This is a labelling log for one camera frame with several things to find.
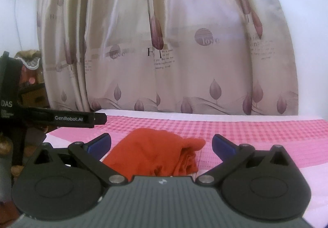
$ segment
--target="pink gingham pattern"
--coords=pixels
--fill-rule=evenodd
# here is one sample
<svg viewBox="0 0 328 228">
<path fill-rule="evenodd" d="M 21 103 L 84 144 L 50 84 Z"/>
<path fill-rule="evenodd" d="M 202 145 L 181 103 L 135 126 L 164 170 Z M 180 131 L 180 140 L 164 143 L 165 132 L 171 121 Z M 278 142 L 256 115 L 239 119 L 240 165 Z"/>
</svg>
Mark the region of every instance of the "pink gingham pattern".
<svg viewBox="0 0 328 228">
<path fill-rule="evenodd" d="M 270 149 L 273 144 L 281 144 L 300 168 L 328 162 L 328 122 L 325 120 L 212 122 L 107 116 L 107 123 L 94 129 L 60 128 L 51 135 L 70 142 L 87 142 L 107 132 L 111 135 L 113 148 L 137 128 L 166 130 L 185 138 L 205 139 L 205 147 L 197 154 L 200 170 L 209 170 L 221 162 L 212 151 L 211 141 L 216 133 L 237 145 L 249 143 L 256 149 Z"/>
</svg>

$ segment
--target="curtain fold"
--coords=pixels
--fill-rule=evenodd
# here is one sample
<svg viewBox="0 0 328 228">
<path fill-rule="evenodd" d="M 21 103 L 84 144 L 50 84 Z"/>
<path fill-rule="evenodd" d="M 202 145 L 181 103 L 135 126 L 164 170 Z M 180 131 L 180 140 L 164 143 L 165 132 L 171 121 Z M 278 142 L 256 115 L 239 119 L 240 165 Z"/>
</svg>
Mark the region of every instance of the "curtain fold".
<svg viewBox="0 0 328 228">
<path fill-rule="evenodd" d="M 58 1 L 37 16 L 52 107 L 298 114 L 278 0 Z"/>
</svg>

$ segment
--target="orange towel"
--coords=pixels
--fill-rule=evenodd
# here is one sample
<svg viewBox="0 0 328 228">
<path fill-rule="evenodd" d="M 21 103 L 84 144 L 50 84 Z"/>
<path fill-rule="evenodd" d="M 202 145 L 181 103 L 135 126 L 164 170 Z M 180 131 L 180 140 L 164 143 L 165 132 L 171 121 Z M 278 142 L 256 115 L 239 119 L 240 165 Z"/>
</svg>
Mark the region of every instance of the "orange towel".
<svg viewBox="0 0 328 228">
<path fill-rule="evenodd" d="M 122 139 L 103 163 L 129 181 L 133 175 L 186 176 L 198 172 L 195 151 L 204 145 L 203 139 L 140 128 Z"/>
</svg>

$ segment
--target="pink and white striped bedding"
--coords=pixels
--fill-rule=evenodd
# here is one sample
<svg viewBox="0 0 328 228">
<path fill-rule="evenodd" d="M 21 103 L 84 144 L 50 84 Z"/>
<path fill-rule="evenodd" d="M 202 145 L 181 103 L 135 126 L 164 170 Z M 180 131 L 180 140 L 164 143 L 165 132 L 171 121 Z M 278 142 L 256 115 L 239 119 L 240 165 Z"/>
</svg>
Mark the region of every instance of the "pink and white striped bedding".
<svg viewBox="0 0 328 228">
<path fill-rule="evenodd" d="M 112 148 L 129 132 L 147 127 L 167 130 L 182 137 L 206 140 L 198 152 L 199 172 L 213 168 L 221 160 L 213 153 L 213 135 L 219 133 L 235 144 L 249 143 L 256 149 L 281 144 L 289 152 L 308 181 L 312 199 L 304 218 L 315 228 L 328 224 L 328 122 L 318 117 L 301 116 L 223 116 L 181 113 L 104 110 L 107 123 L 93 129 L 59 128 L 47 135 L 54 147 L 89 140 L 104 132 L 112 138 Z"/>
</svg>

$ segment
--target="bed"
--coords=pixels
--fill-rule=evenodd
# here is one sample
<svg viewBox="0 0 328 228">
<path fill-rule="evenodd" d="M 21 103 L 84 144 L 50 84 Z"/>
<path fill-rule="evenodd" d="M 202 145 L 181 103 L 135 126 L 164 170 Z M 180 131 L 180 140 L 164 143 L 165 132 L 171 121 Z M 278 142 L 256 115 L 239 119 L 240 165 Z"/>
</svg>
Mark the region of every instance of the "bed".
<svg viewBox="0 0 328 228">
<path fill-rule="evenodd" d="M 235 144 L 249 143 L 256 149 L 270 149 L 282 144 L 300 168 L 312 191 L 304 218 L 315 228 L 328 224 L 328 122 L 316 116 L 226 116 L 182 113 L 101 110 L 107 115 L 105 125 L 88 128 L 59 128 L 47 134 L 53 147 L 67 147 L 71 142 L 89 140 L 104 132 L 112 138 L 112 148 L 130 131 L 148 127 L 167 130 L 182 137 L 206 140 L 197 153 L 199 171 L 204 173 L 221 163 L 213 153 L 211 140 L 220 133 Z"/>
</svg>

